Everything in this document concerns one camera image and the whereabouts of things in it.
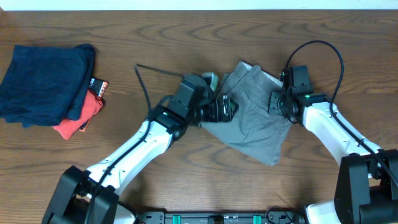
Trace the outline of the grey shorts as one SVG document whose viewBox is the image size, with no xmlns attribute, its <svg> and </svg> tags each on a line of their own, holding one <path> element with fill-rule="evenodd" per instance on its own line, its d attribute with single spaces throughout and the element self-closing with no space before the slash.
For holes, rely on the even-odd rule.
<svg viewBox="0 0 398 224">
<path fill-rule="evenodd" d="M 201 126 L 220 141 L 266 166 L 280 159 L 280 150 L 292 123 L 283 116 L 268 113 L 273 91 L 282 82 L 258 65 L 240 61 L 233 72 L 224 75 L 220 95 L 227 95 L 239 108 L 227 123 L 202 122 Z"/>
</svg>

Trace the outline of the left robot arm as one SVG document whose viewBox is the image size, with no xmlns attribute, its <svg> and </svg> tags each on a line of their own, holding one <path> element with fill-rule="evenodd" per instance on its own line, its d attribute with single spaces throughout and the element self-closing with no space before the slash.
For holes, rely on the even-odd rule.
<svg viewBox="0 0 398 224">
<path fill-rule="evenodd" d="M 223 95 L 190 107 L 179 117 L 163 97 L 149 111 L 137 133 L 101 162 L 80 170 L 68 168 L 60 177 L 42 223 L 134 223 L 136 215 L 119 203 L 119 196 L 146 165 L 179 140 L 191 124 L 231 121 L 239 106 Z"/>
</svg>

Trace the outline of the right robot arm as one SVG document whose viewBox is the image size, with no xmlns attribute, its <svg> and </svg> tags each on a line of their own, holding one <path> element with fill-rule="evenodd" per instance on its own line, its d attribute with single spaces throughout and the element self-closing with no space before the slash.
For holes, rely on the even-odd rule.
<svg viewBox="0 0 398 224">
<path fill-rule="evenodd" d="M 313 133 L 339 165 L 333 200 L 305 208 L 306 223 L 397 222 L 397 150 L 383 150 L 356 130 L 325 94 L 271 93 L 269 113 Z"/>
</svg>

